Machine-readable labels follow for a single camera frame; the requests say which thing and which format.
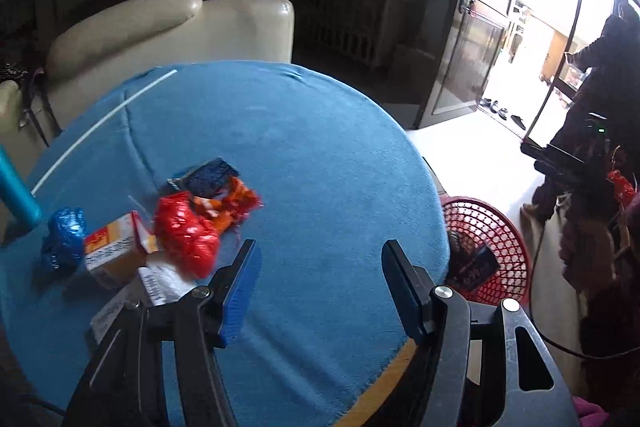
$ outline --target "white cord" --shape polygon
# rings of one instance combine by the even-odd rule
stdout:
[[[67,149],[62,156],[60,156],[60,158],[58,158],[56,160],[56,162],[50,166],[49,170],[47,172],[45,172],[44,176],[42,178],[40,178],[40,181],[38,183],[36,183],[36,186],[33,187],[33,190],[31,191],[31,194],[33,196],[36,195],[36,192],[38,191],[38,189],[40,187],[42,187],[42,184],[47,181],[47,179],[49,178],[49,176],[53,173],[54,170],[56,170],[58,168],[58,166],[66,159],[67,156],[69,156],[71,154],[71,152],[78,147],[93,131],[95,131],[96,129],[98,129],[98,127],[100,127],[104,122],[106,122],[107,120],[109,120],[114,114],[116,114],[119,110],[121,110],[123,107],[125,107],[126,105],[129,105],[129,103],[133,102],[137,97],[139,97],[142,93],[148,91],[149,89],[151,89],[154,86],[157,86],[160,82],[162,82],[164,79],[169,78],[172,74],[177,73],[178,70],[171,70],[168,73],[165,73],[163,76],[161,76],[160,78],[158,78],[157,80],[154,80],[151,84],[149,84],[148,86],[143,87],[142,89],[140,89],[136,94],[134,94],[132,97],[128,98],[127,100],[125,100],[124,102],[122,102],[120,105],[116,106],[115,108],[111,109],[107,114],[105,114],[102,118],[100,118],[100,120],[98,120],[96,123],[94,123],[89,130],[84,133],[81,137],[79,137],[71,147],[69,147],[69,149]]]

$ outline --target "dark snack package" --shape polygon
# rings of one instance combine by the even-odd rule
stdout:
[[[500,269],[500,263],[491,249],[482,243],[476,248],[470,261],[453,277],[456,285],[467,292],[474,292]]]
[[[449,276],[455,277],[463,266],[471,259],[471,252],[466,249],[468,243],[466,234],[457,232],[456,230],[447,230],[447,238],[449,239]]]
[[[178,192],[186,190],[193,196],[210,200],[220,192],[232,176],[238,177],[238,171],[222,158],[216,158],[179,172],[167,182]]]

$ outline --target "sofa armrest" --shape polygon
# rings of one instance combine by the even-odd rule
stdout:
[[[47,56],[50,79],[69,78],[124,48],[191,19],[202,0],[128,0],[69,28]]]
[[[12,80],[0,84],[0,134],[18,129],[22,116],[22,93]]]

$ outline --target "cardboard box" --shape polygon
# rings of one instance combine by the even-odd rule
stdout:
[[[138,213],[130,212],[85,238],[84,265],[105,288],[119,288],[145,266],[146,255],[157,250],[155,236]]]

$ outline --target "black cable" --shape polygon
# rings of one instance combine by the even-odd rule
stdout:
[[[616,353],[615,355],[607,355],[606,357],[594,357],[593,355],[585,355],[584,353],[578,353],[577,351],[572,351],[568,347],[564,347],[561,344],[558,344],[557,342],[552,341],[550,338],[544,335],[542,331],[540,331],[540,328],[536,326],[536,323],[533,320],[533,275],[536,272],[536,265],[538,264],[538,259],[540,258],[540,248],[542,247],[542,240],[545,238],[545,230],[546,230],[546,224],[542,228],[542,235],[540,235],[540,241],[538,242],[538,247],[536,248],[536,258],[534,259],[533,266],[531,267],[531,279],[530,279],[531,287],[529,290],[529,319],[531,320],[531,324],[533,324],[533,327],[536,328],[536,331],[538,332],[542,340],[544,340],[547,344],[551,344],[552,346],[557,347],[558,349],[560,349],[560,351],[564,351],[569,355],[573,355],[574,357],[577,357],[578,359],[583,359],[583,360],[598,360],[598,361],[613,360],[613,359],[619,359],[621,357],[626,357],[627,355],[631,355],[633,353],[637,353],[638,351],[640,351],[640,346],[638,346],[638,347],[634,347],[633,349],[628,349],[627,351],[622,351],[622,353]]]
[[[43,409],[47,409],[51,412],[54,412],[56,414],[59,414],[60,416],[64,417],[64,415],[66,414],[64,409],[60,409],[60,407],[58,407],[57,405],[52,404],[51,402],[48,402],[46,400],[43,400],[37,396],[35,396],[34,394],[21,394],[18,395],[20,397],[21,400],[30,403],[31,405],[35,405],[37,407],[42,407]]]

